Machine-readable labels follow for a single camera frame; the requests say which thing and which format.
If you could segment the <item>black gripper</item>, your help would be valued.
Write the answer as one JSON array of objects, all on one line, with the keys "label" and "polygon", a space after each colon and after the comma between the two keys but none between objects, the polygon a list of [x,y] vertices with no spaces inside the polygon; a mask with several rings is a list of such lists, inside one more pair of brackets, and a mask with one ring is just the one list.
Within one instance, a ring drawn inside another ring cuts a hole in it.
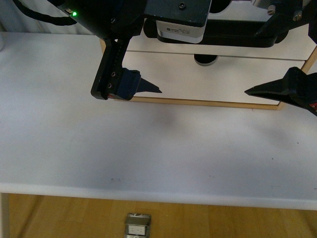
[{"label": "black gripper", "polygon": [[[91,95],[100,100],[130,101],[136,93],[161,93],[158,86],[141,77],[137,70],[122,66],[129,39],[137,36],[144,19],[189,27],[210,25],[209,13],[229,4],[228,0],[56,0],[55,7],[94,35],[106,39]],[[308,24],[309,36],[317,37],[317,2],[302,0],[260,0],[256,6],[275,7],[272,17],[255,33],[268,38]]]}]

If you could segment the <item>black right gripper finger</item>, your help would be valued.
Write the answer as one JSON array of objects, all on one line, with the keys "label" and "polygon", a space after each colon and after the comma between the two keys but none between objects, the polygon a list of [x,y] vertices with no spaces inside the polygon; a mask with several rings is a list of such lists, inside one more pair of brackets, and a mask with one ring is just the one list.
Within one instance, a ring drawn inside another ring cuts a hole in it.
[{"label": "black right gripper finger", "polygon": [[254,86],[245,93],[317,113],[317,74],[307,75],[297,67],[288,69],[282,79]]}]

